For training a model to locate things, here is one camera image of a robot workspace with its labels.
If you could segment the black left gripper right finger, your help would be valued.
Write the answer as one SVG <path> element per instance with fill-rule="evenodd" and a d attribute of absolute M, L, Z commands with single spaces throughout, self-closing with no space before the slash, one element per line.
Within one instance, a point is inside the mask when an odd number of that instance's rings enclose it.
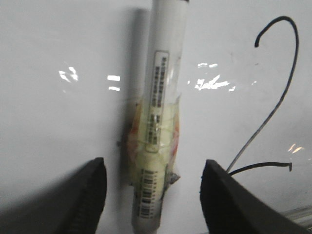
<path fill-rule="evenodd" d="M 215 160 L 206 160 L 200 203 L 211 234 L 309 234 L 255 197 Z"/>

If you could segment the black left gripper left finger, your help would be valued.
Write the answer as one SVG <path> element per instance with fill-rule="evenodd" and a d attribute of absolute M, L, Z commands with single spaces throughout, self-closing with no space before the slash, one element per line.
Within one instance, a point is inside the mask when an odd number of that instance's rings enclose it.
<path fill-rule="evenodd" d="M 0 213 L 2 234 L 94 234 L 105 206 L 104 159 L 86 162 L 65 179 Z"/>

